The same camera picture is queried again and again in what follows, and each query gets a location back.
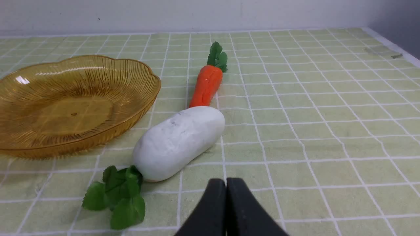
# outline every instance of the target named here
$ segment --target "amber plastic bowl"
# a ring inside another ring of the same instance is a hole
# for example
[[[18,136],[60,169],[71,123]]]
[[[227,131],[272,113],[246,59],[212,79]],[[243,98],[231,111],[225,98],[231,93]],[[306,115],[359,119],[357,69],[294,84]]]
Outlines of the amber plastic bowl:
[[[86,55],[22,68],[0,81],[0,153],[44,159],[104,144],[150,109],[160,86],[130,59]]]

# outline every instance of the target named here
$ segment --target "orange carrot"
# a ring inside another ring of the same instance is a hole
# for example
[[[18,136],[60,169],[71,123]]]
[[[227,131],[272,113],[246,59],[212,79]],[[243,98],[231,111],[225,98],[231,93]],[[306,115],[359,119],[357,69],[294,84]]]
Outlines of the orange carrot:
[[[207,65],[201,68],[197,76],[195,91],[189,107],[209,106],[223,79],[223,72],[227,70],[228,56],[222,52],[222,46],[214,42],[210,48]]]

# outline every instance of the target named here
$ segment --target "green tablecloth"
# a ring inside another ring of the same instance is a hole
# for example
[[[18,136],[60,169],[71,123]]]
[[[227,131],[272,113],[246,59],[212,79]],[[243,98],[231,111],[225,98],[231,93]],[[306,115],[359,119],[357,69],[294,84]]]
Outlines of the green tablecloth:
[[[188,104],[218,41],[228,71],[212,106],[226,129],[174,177],[144,184],[146,217],[124,232],[81,209],[109,165]],[[132,58],[162,79],[152,109],[120,138],[73,158],[0,159],[0,235],[173,235],[210,178],[241,177],[293,236],[420,230],[420,69],[372,53],[362,29],[0,39],[0,75],[76,55]]]

